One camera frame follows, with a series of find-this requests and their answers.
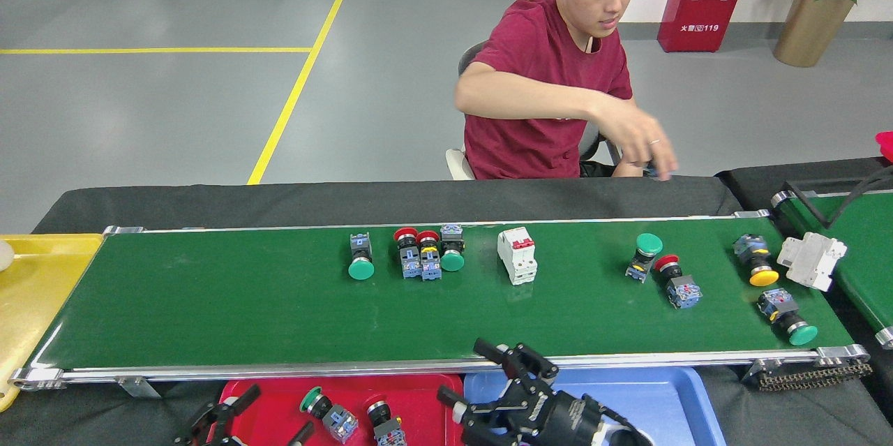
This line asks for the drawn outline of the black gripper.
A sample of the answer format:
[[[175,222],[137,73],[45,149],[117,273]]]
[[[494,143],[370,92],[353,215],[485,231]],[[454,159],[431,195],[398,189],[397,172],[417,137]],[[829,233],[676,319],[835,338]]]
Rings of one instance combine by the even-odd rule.
[[[603,406],[551,386],[559,369],[524,343],[494,346],[478,338],[473,351],[498,364],[508,379],[499,399],[472,403],[446,386],[437,399],[463,428],[465,445],[601,445],[607,429]]]

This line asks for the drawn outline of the person's right hand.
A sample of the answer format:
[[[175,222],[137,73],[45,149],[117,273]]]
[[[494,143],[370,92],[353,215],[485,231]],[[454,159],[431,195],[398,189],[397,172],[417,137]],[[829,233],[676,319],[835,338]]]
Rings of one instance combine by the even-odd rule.
[[[621,162],[653,167],[659,181],[670,181],[678,169],[672,142],[653,115],[631,103],[621,103],[610,111],[603,135],[621,151]]]

